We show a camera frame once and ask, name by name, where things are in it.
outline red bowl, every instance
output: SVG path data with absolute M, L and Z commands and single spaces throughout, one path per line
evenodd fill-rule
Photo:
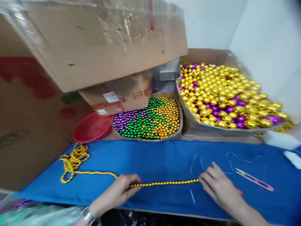
M 112 132 L 112 121 L 113 115 L 100 116 L 94 112 L 77 125 L 72 138 L 77 143 L 88 143 L 103 139 Z

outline wristwatch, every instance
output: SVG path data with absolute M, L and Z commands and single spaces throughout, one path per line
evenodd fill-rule
M 82 217 L 88 226 L 92 226 L 94 222 L 97 222 L 97 220 L 90 213 L 88 206 L 82 211 Z

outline right hand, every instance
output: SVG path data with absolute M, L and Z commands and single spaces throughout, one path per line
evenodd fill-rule
M 199 181 L 216 204 L 228 214 L 236 215 L 242 208 L 245 209 L 249 205 L 219 166 L 215 162 L 212 162 L 212 166 L 199 175 Z
M 140 184 L 137 174 L 120 175 L 111 186 L 95 199 L 89 210 L 93 217 L 99 218 L 108 210 L 121 206 L 136 194 L 141 186 L 129 188 L 131 184 Z

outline label sticker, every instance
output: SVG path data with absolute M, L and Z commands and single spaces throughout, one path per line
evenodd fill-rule
M 119 101 L 118 97 L 114 92 L 109 92 L 103 95 L 108 103 Z
M 107 111 L 104 110 L 104 109 L 100 109 L 100 110 L 97 110 L 97 111 L 98 111 L 98 113 L 101 114 L 101 115 L 107 114 Z

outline blue cloth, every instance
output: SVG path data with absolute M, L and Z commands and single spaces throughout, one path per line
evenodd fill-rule
M 284 157 L 283 149 L 199 141 L 97 141 L 88 145 L 91 156 L 82 163 L 79 171 L 111 171 L 118 175 L 138 173 L 144 183 L 197 178 L 203 168 L 215 161 L 243 191 L 245 200 L 270 223 L 298 224 L 301 171 Z M 74 144 L 65 153 L 71 153 L 73 147 Z M 241 169 L 266 182 L 275 191 L 270 192 L 233 173 L 230 164 L 233 169 Z M 63 162 L 58 158 L 15 197 L 86 206 L 114 181 L 109 175 L 77 174 L 69 183 L 62 184 L 63 173 Z M 203 191 L 200 183 L 142 188 L 122 208 L 229 218 Z

